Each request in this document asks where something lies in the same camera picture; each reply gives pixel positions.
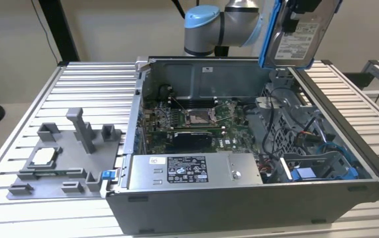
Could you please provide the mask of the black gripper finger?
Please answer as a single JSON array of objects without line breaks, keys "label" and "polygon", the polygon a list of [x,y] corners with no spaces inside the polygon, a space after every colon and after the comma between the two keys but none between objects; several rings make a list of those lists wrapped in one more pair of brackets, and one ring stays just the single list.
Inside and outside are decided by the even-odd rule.
[{"label": "black gripper finger", "polygon": [[284,32],[295,32],[300,16],[307,12],[313,12],[316,8],[316,0],[288,0],[284,14]]}]

